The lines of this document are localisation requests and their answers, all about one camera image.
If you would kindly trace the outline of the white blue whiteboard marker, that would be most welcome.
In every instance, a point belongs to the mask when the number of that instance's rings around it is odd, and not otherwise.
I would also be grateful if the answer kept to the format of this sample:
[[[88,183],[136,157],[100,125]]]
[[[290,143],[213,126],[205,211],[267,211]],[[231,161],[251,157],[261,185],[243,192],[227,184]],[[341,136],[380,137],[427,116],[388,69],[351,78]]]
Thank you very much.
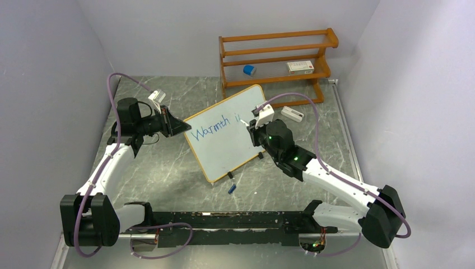
[[[246,127],[250,126],[249,123],[247,123],[246,121],[240,119],[241,123],[243,123]]]

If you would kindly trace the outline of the yellow framed whiteboard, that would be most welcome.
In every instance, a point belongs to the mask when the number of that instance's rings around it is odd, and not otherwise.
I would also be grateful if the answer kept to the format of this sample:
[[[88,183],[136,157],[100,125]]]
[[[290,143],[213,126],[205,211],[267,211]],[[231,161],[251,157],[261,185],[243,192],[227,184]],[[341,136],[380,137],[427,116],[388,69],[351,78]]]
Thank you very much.
[[[185,138],[208,182],[216,182],[264,152],[253,146],[243,124],[254,119],[252,110],[264,102],[263,89],[255,84],[185,120],[191,126]]]

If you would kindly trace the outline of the blue marker cap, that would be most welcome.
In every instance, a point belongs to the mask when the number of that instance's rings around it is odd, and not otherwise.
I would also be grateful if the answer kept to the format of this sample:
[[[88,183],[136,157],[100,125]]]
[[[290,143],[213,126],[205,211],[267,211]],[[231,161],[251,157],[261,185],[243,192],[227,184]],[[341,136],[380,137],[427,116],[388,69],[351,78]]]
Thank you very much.
[[[228,194],[232,194],[236,189],[236,184],[233,184],[230,189],[228,190]]]

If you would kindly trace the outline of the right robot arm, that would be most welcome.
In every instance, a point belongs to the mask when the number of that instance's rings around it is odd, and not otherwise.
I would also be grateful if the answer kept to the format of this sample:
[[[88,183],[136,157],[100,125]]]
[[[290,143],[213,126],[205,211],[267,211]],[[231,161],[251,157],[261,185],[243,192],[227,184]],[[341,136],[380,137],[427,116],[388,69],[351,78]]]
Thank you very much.
[[[301,182],[312,183],[342,199],[347,206],[320,203],[302,217],[309,232],[321,227],[358,231],[370,243],[389,248],[405,225],[406,214],[395,188],[378,188],[333,169],[317,155],[295,144],[284,121],[274,119],[270,105],[255,108],[254,119],[246,124],[253,146],[268,152],[276,167]]]

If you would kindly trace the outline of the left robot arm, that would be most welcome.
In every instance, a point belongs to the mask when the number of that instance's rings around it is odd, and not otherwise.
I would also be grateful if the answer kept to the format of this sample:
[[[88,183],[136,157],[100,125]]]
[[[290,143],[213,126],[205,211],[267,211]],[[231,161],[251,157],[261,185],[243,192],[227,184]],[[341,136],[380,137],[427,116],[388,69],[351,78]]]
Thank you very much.
[[[142,116],[140,103],[136,98],[118,101],[118,120],[111,129],[100,164],[75,194],[63,196],[60,215],[67,246],[110,247],[128,229],[135,227],[148,233],[154,228],[150,203],[127,202],[115,208],[110,198],[116,194],[125,169],[137,157],[146,136],[162,133],[172,137],[192,127],[175,118],[165,105]]]

